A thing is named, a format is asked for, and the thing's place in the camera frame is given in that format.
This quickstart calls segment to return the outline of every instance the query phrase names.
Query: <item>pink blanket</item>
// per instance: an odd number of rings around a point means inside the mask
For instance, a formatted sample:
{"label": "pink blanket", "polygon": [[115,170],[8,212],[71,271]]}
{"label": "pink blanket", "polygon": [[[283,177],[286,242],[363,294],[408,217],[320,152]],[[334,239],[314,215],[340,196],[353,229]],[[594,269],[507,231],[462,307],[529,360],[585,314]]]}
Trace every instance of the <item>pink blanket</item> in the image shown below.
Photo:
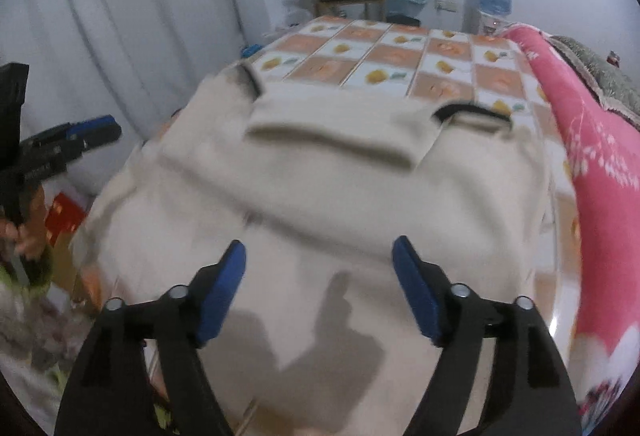
{"label": "pink blanket", "polygon": [[577,194],[582,294],[570,374],[585,434],[602,418],[640,355],[640,133],[604,111],[540,32],[518,43],[552,105]]}

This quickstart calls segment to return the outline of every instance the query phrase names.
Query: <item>green fabric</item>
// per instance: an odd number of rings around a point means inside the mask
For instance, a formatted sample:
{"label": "green fabric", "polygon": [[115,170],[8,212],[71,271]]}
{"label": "green fabric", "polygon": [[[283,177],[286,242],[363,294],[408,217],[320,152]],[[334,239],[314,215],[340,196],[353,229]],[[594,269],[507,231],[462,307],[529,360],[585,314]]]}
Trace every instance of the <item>green fabric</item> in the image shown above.
{"label": "green fabric", "polygon": [[560,41],[574,52],[596,79],[606,98],[616,99],[636,115],[640,115],[640,89],[620,68],[609,64],[593,50],[573,38],[553,36],[553,39]]}

